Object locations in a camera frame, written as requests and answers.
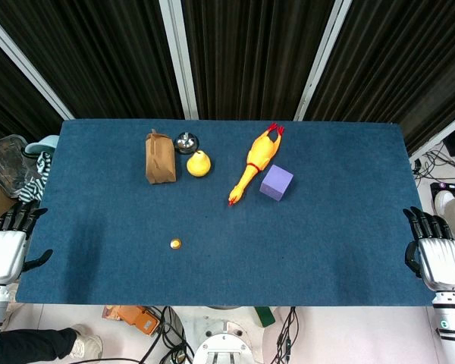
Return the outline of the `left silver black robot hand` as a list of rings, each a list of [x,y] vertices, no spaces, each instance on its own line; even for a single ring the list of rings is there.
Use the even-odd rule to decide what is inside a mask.
[[[53,250],[48,249],[40,257],[26,260],[33,229],[47,211],[37,201],[17,202],[0,215],[0,285],[16,281],[21,274],[44,265],[52,256]]]

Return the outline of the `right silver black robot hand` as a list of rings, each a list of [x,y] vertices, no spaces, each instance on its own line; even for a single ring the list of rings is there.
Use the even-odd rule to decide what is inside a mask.
[[[403,210],[413,240],[405,250],[405,265],[434,292],[455,291],[455,239],[440,216],[412,206]]]

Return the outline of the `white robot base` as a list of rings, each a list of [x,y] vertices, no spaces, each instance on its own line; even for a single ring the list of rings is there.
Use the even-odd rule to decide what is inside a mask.
[[[193,364],[264,364],[264,328],[249,306],[175,306]]]

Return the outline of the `clear plastic storage bin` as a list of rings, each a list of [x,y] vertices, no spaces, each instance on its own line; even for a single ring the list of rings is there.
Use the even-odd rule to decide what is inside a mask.
[[[32,177],[38,177],[36,160],[23,155],[27,141],[12,134],[0,139],[0,188],[9,198],[18,198]]]

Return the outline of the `black trouser leg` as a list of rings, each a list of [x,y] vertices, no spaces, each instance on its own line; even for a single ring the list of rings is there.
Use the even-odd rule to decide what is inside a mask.
[[[0,334],[0,364],[31,364],[63,359],[70,354],[77,336],[72,328],[3,331]]]

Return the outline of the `light blue cap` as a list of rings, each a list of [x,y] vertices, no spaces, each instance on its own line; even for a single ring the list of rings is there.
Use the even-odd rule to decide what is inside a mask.
[[[39,142],[29,143],[24,147],[24,153],[27,155],[40,155],[46,152],[52,155],[58,145],[59,135],[49,135],[42,138]]]

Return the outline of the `white sneaker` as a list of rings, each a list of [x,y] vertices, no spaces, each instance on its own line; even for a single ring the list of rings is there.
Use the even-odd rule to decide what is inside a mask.
[[[69,357],[72,359],[101,359],[103,352],[102,340],[98,335],[91,334],[87,327],[81,324],[71,327],[77,335]]]

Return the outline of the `purple foam cube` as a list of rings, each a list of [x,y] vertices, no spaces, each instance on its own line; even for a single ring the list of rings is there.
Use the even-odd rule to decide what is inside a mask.
[[[272,165],[262,180],[259,192],[280,201],[292,180],[293,174],[277,165]]]

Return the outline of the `brown paper bag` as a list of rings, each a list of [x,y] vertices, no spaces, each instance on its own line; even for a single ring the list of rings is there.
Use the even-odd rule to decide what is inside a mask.
[[[146,137],[145,147],[148,182],[150,184],[176,182],[175,150],[172,139],[152,129]]]

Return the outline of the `yellow rubber chicken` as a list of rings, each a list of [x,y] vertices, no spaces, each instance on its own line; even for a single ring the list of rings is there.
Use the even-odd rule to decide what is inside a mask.
[[[276,155],[284,134],[284,126],[272,123],[251,145],[246,157],[246,167],[228,197],[228,205],[236,204],[243,196],[251,180],[263,171]]]

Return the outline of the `silver call bell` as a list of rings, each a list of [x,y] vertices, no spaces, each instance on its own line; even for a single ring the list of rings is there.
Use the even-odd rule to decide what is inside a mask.
[[[180,133],[174,141],[174,149],[182,155],[190,155],[199,148],[198,137],[190,132]]]

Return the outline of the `blue felt table mat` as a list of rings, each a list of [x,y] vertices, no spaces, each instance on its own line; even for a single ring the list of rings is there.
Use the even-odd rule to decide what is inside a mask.
[[[273,164],[293,180],[280,201],[263,175],[228,205],[267,121],[80,119],[62,124],[25,273],[23,303],[144,306],[427,306],[406,267],[403,214],[420,204],[395,124],[287,122]],[[175,151],[177,181],[146,179],[147,135],[190,132],[204,177]],[[180,249],[170,242],[178,238]]]

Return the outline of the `yellow pear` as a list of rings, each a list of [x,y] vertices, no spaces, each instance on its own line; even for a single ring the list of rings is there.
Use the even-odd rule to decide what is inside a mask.
[[[195,151],[187,161],[187,171],[194,177],[204,177],[211,169],[211,160],[202,150]]]

